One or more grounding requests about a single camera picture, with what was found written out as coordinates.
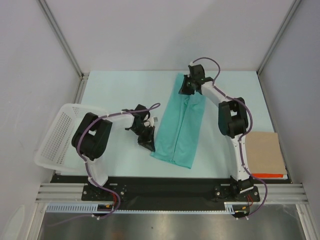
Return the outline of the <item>teal green t shirt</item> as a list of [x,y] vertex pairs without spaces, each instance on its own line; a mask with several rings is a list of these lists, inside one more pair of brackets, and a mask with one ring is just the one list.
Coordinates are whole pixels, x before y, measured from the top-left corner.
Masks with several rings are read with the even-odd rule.
[[195,159],[206,98],[195,93],[179,94],[184,81],[177,74],[166,109],[155,137],[155,151],[151,157],[187,169]]

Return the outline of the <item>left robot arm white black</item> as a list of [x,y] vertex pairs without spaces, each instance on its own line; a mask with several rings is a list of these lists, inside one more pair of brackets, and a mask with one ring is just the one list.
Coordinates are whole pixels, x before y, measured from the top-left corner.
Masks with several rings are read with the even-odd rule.
[[87,173],[87,185],[83,189],[82,200],[99,201],[110,197],[114,200],[118,198],[114,189],[108,186],[109,138],[119,130],[131,131],[137,136],[138,146],[154,153],[156,127],[151,119],[151,111],[159,106],[159,103],[155,103],[147,108],[139,104],[135,109],[123,109],[103,116],[93,112],[84,115],[71,140],[71,145],[84,161]]

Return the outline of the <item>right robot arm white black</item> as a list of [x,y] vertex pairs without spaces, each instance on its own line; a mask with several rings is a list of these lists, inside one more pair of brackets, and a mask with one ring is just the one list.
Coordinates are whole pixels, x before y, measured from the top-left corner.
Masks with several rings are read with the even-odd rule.
[[206,77],[201,64],[190,63],[189,74],[184,76],[179,90],[181,95],[199,93],[218,108],[218,129],[225,136],[231,159],[230,185],[227,197],[242,201],[254,189],[245,148],[246,135],[252,130],[253,117],[242,97],[234,98],[224,93],[215,84],[215,79]]

